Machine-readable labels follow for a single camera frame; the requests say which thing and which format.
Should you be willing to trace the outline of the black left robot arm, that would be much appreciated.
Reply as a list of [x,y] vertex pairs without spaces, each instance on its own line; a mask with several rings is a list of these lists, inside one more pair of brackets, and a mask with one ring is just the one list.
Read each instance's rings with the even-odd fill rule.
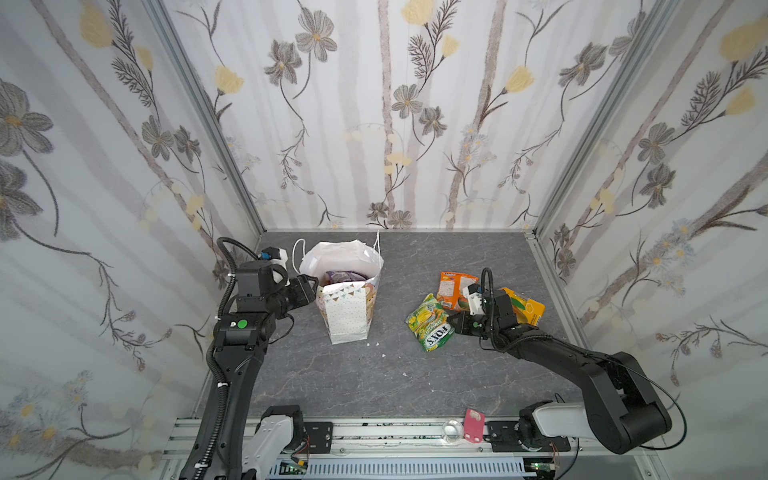
[[267,424],[243,444],[254,383],[276,321],[313,303],[318,284],[304,274],[290,279],[279,265],[230,275],[206,353],[210,391],[181,479],[266,479],[283,450],[304,440],[300,408],[288,405],[268,409]]

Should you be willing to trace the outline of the small orange snack packet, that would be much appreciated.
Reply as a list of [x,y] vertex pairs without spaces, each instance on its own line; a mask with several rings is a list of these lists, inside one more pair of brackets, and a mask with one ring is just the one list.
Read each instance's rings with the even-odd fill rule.
[[479,281],[478,277],[458,273],[442,272],[436,299],[444,309],[451,311],[468,311],[469,302],[464,289]]

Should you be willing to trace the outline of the green Fox's spring tea bag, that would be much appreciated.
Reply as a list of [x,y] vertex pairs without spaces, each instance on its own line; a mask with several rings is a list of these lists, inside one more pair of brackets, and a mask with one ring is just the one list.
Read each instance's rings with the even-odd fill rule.
[[455,328],[448,322],[447,312],[433,294],[428,294],[408,315],[405,324],[425,352],[440,348],[455,332]]

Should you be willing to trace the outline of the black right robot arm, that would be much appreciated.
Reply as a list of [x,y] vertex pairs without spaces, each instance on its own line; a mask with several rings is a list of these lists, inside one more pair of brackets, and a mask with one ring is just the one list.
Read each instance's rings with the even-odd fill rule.
[[526,445],[550,437],[586,438],[624,454],[646,448],[673,427],[659,398],[662,389],[632,355],[587,350],[520,323],[504,291],[484,299],[477,315],[457,312],[448,322],[457,334],[488,340],[493,351],[544,367],[580,390],[578,402],[542,401],[520,411],[518,431]]

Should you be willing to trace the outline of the purple Fox's berries candy bag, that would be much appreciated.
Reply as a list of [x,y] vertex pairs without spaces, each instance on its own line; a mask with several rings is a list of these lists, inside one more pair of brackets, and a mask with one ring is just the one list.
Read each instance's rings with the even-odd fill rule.
[[366,275],[355,271],[331,270],[325,273],[327,285],[365,282],[367,279],[368,277]]

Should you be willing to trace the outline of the white paper gift bag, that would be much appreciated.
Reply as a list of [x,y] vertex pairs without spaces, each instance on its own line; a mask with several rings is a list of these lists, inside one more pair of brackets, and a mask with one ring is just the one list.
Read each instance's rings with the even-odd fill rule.
[[[292,268],[298,274],[317,277],[317,305],[334,345],[365,340],[373,320],[384,259],[381,242],[368,245],[360,240],[319,242],[311,249],[306,240],[297,240],[291,251]],[[365,282],[327,285],[325,273],[355,271],[368,277]]]

